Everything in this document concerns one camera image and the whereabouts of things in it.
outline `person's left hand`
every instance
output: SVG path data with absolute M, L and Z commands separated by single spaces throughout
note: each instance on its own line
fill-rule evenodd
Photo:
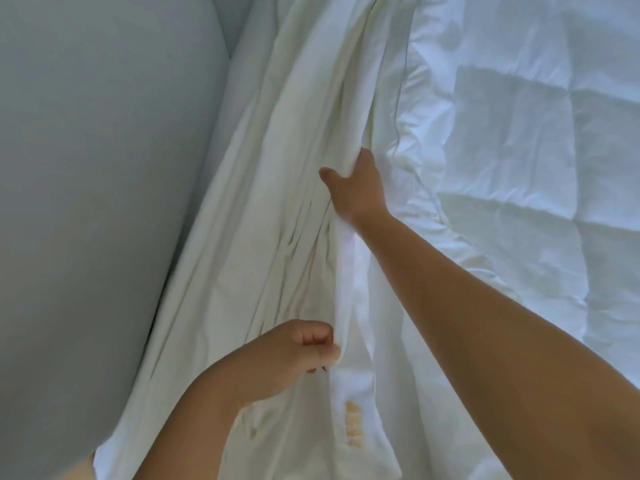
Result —
M 305 372 L 332 365 L 340 357 L 328 323 L 291 320 L 278 325 L 213 367 L 240 407 L 292 386 Z

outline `bedding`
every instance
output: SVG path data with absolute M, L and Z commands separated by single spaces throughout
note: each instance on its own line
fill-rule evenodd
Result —
M 208 364 L 283 320 L 322 317 L 340 362 L 245 410 L 220 478 L 508 478 L 317 169 L 347 173 L 372 147 L 397 217 L 640 384 L 640 2 L 275 3 L 260 88 L 98 477 L 132 478 Z M 385 368 L 409 398 L 380 390 Z M 421 431 L 399 434 L 418 414 Z

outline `person's right arm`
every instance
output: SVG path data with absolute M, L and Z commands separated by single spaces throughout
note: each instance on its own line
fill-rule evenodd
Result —
M 638 389 L 394 218 L 368 150 L 321 177 L 514 479 L 640 478 Z

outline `skin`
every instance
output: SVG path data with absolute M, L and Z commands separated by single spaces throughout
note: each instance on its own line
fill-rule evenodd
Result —
M 628 380 L 393 217 L 370 151 L 350 177 L 320 177 L 512 478 L 638 478 L 640 392 Z M 338 357 L 322 322 L 284 323 L 236 350 L 187 389 L 135 479 L 215 478 L 242 407 Z

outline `beige floor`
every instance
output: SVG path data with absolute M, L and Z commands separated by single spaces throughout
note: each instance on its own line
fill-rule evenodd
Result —
M 93 473 L 92 459 L 87 458 L 69 473 L 63 475 L 58 480 L 95 480 Z

